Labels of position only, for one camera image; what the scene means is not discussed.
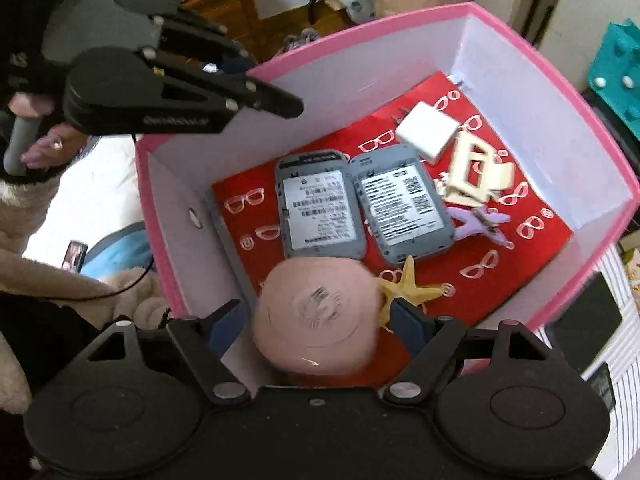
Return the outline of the left hand with ring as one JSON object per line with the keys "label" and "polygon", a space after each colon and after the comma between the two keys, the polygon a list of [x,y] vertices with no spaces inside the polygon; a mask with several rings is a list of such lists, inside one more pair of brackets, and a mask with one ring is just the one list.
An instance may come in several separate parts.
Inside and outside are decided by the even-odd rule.
{"label": "left hand with ring", "polygon": [[[54,107],[54,101],[47,96],[23,92],[16,92],[9,102],[10,111],[23,119],[49,116]],[[63,166],[82,152],[90,140],[91,136],[76,130],[67,122],[61,122],[24,151],[20,161],[29,169]]]}

